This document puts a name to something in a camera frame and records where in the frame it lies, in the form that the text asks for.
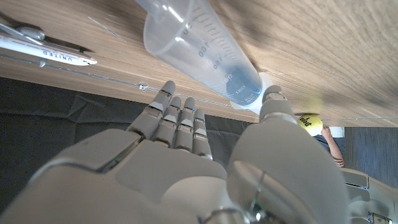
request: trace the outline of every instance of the wooden surface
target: wooden surface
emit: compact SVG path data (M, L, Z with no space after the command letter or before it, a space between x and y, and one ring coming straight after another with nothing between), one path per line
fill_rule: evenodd
M256 68L282 86L295 113L319 113L329 125L398 126L398 1L210 3ZM88 54L98 61L38 68L20 60L34 57L0 50L3 77L143 103L155 91L140 91L139 82L160 88L173 80L177 93L200 99L207 114L257 121L149 55L142 40L146 13L133 0L2 0L0 10L93 50Z

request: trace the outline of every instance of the robot finger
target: robot finger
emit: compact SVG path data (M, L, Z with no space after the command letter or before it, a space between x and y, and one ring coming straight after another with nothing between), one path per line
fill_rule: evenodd
M171 147L174 139L175 130L177 128L178 115L180 113L181 99L175 96L170 102L164 117L160 120L152 140L165 147Z
M174 148L192 152L193 140L193 112L195 110L195 99L188 97L182 109L180 121L175 134Z
M195 120L193 122L193 143L192 153L213 160L210 145L207 139L205 113L202 109L195 112Z
M169 105L174 90L175 83L173 81L166 82L152 102L127 128L127 131L134 131L143 138L150 139Z

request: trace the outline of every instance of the person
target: person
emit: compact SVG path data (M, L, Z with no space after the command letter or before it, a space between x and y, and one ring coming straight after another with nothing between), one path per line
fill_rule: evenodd
M340 144L340 146L342 145L342 148L344 148L344 138L333 138L328 126L324 126L321 134L314 136L314 138L329 151L338 167L344 167L343 153L339 147Z

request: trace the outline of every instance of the human arm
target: human arm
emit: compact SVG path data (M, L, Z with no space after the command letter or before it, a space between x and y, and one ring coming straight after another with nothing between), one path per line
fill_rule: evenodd
M333 136L331 135L330 128L323 127L321 133L329 145L330 155L332 156L332 158L335 161L335 163L337 164L337 166L344 167L343 155L341 154L340 148L338 147L337 143L333 139Z

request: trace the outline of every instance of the measuring cup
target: measuring cup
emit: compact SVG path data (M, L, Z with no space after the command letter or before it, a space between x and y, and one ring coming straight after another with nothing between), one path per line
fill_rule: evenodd
M148 11L146 50L232 102L262 93L256 69L206 0L136 0Z

